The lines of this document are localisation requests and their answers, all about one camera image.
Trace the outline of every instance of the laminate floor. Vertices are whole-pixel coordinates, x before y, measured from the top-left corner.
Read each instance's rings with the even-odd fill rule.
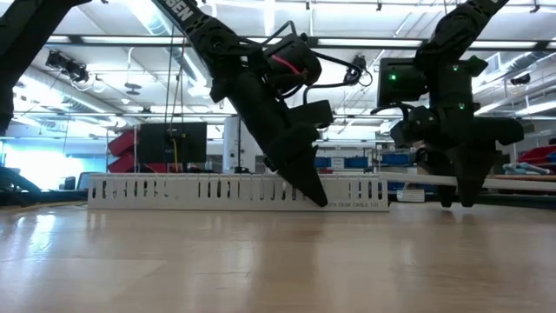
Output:
[[[0,312],[554,312],[556,212],[0,213]]]

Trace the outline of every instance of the red panel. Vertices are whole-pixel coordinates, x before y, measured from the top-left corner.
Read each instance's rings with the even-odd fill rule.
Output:
[[[166,164],[164,163],[149,163],[147,167],[155,173],[166,173]]]
[[[535,148],[520,157],[519,162],[526,162],[532,165],[550,163],[548,156],[556,151],[556,146],[546,146]]]
[[[133,152],[128,152],[110,164],[108,170],[110,173],[129,173],[133,171],[134,163],[135,159],[133,157]]]
[[[108,144],[108,150],[114,157],[121,157],[133,150],[133,130],[128,130]]]

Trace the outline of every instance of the black cable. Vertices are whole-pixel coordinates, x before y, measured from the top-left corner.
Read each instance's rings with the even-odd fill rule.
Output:
[[[405,122],[409,118],[409,111],[413,110],[414,106],[409,105],[407,103],[396,103],[396,104],[389,105],[387,107],[374,108],[371,111],[371,115],[375,115],[376,113],[386,109],[400,109],[401,114],[403,115],[403,121]]]
[[[341,65],[344,65],[344,66],[354,70],[356,75],[355,75],[354,79],[352,79],[350,81],[343,82],[343,83],[330,83],[330,84],[308,86],[303,91],[303,104],[307,104],[307,94],[312,89],[338,88],[338,87],[343,87],[343,86],[350,86],[350,85],[356,84],[359,81],[359,79],[361,78],[361,69],[358,66],[355,66],[355,65],[353,65],[349,62],[342,61],[342,60],[337,59],[335,57],[331,57],[331,56],[321,54],[321,53],[316,52],[316,51],[314,51],[314,54],[321,59],[324,59],[324,60],[327,60],[327,61],[330,61],[330,62],[333,62],[333,63],[338,63],[338,64],[341,64]]]
[[[267,43],[270,43],[270,41],[276,37],[278,37],[278,35],[280,35],[281,32],[283,32],[287,27],[290,27],[292,29],[292,34],[294,34],[295,36],[297,36],[297,30],[295,30],[295,25],[294,22],[292,21],[287,21],[285,22],[277,31],[275,31],[274,34],[270,35],[270,37],[268,37],[265,41],[263,41],[261,43],[261,45],[265,45]]]
[[[162,132],[162,151],[163,151],[163,160],[164,166],[168,167],[168,163],[166,162],[166,120],[168,119],[168,105],[170,102],[170,79],[172,76],[172,52],[174,49],[174,32],[175,26],[172,26],[172,40],[170,41],[170,51],[169,51],[169,62],[168,62],[168,85],[166,87],[166,108],[164,109],[164,129]]]

